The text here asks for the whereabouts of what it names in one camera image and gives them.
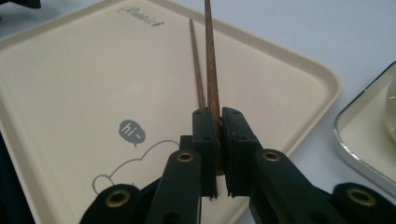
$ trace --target speech bubble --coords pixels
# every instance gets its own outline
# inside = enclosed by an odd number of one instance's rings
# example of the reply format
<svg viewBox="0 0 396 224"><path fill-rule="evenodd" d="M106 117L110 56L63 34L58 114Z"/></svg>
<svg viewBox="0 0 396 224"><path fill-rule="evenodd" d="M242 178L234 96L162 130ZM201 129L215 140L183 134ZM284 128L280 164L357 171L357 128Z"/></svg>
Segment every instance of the speech bubble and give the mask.
<svg viewBox="0 0 396 224"><path fill-rule="evenodd" d="M130 119L126 119L120 124L119 134L127 142L133 143L134 147L137 147L137 144L143 143L146 139L145 131L137 122Z"/></svg>

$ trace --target plastic tray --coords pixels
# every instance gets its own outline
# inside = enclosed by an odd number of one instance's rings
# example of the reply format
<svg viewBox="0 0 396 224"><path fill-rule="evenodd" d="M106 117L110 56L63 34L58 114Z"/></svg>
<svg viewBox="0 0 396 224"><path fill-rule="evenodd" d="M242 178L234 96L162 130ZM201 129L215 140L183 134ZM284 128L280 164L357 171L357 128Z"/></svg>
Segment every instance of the plastic tray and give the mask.
<svg viewBox="0 0 396 224"><path fill-rule="evenodd" d="M169 1L104 1L0 42L1 131L37 223L77 223L96 192L161 176L198 107L189 18L204 68L204 16ZM214 29L220 105L289 155L338 79L220 21ZM232 223L247 204L219 177L202 222Z"/></svg>
<svg viewBox="0 0 396 224"><path fill-rule="evenodd" d="M337 117L335 134L344 160L396 196L396 145L385 125L389 83L396 63L388 67Z"/></svg>

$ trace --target wooden chopstick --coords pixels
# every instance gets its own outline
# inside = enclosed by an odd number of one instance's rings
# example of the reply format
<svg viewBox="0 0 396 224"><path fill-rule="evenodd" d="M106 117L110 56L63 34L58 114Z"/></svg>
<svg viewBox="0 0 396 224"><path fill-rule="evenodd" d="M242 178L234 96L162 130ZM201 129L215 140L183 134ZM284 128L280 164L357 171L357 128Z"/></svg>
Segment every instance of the wooden chopstick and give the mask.
<svg viewBox="0 0 396 224"><path fill-rule="evenodd" d="M190 33L191 33L191 44L192 44L192 56L194 59L194 70L195 70L195 83L197 86L198 93L198 106L199 108L205 107L205 97L204 97L204 87L201 78L201 68L198 58L197 43L195 39L194 24L192 19L190 19Z"/></svg>
<svg viewBox="0 0 396 224"><path fill-rule="evenodd" d="M210 0L205 0L205 37L206 37L206 85L207 106L212 111L213 121L219 141L221 140L219 88L216 71L215 41L213 36ZM220 146L218 175L224 175L224 151Z"/></svg>

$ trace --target clamp jaw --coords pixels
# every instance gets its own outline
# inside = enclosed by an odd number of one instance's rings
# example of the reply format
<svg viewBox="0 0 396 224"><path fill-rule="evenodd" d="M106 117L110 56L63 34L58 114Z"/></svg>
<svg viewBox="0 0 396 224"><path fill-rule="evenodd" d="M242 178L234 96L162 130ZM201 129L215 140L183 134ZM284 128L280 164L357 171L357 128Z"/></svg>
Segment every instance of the clamp jaw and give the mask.
<svg viewBox="0 0 396 224"><path fill-rule="evenodd" d="M282 152L264 149L237 110L222 109L224 172L229 196L248 196L256 223L394 223L396 207L375 191L346 183L332 194L313 186ZM192 135L180 137L163 176L143 189L101 192L82 224L200 223L201 197L217 198L219 142L212 113L192 114Z"/></svg>

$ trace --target table surface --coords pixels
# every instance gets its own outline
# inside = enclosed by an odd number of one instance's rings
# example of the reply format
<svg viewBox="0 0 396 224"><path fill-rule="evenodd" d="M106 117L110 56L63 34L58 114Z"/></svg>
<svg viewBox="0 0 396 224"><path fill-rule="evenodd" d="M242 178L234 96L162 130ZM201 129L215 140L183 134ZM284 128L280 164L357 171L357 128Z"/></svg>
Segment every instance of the table surface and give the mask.
<svg viewBox="0 0 396 224"><path fill-rule="evenodd" d="M42 8L0 5L0 38L99 2L41 0ZM175 0L204 12L204 1ZM345 182L376 190L393 203L396 198L348 166L335 150L334 120L365 87L396 61L396 2L212 0L212 15L248 33L329 67L343 92L296 151L291 160L315 186L331 192ZM237 223L254 223L249 211Z"/></svg>

